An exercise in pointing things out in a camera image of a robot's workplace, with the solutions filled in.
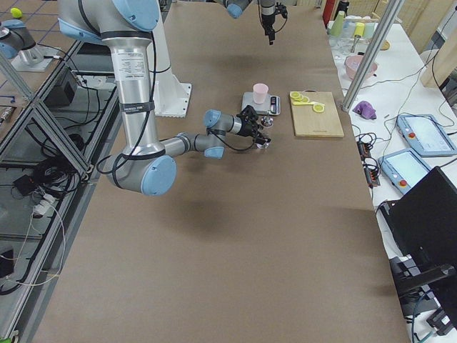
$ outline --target white plastic connector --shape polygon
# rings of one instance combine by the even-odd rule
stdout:
[[[34,218],[42,218],[54,202],[56,202],[56,198],[52,195],[43,195],[43,199],[39,204],[34,206]]]

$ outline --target pink cup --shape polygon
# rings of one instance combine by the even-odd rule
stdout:
[[[254,102],[256,104],[263,104],[268,93],[268,86],[266,84],[254,84],[252,90]]]

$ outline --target red object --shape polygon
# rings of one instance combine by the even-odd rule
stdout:
[[[333,12],[333,8],[335,6],[336,0],[327,0],[326,6],[323,9],[322,19],[323,24],[327,27],[328,22],[331,18],[331,12]]]

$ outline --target pink bowl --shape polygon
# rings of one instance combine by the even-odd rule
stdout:
[[[346,74],[348,74],[349,78],[352,80],[357,72],[358,66],[362,63],[363,56],[360,55],[353,55],[348,56],[344,62],[344,66],[346,67]],[[373,76],[374,73],[378,70],[378,64],[372,63],[371,69],[366,73],[365,79]]]

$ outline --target green bottle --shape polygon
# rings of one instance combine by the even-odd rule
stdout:
[[[339,11],[336,19],[333,23],[333,26],[330,29],[330,35],[333,37],[339,37],[341,31],[343,30],[344,24],[344,11]]]

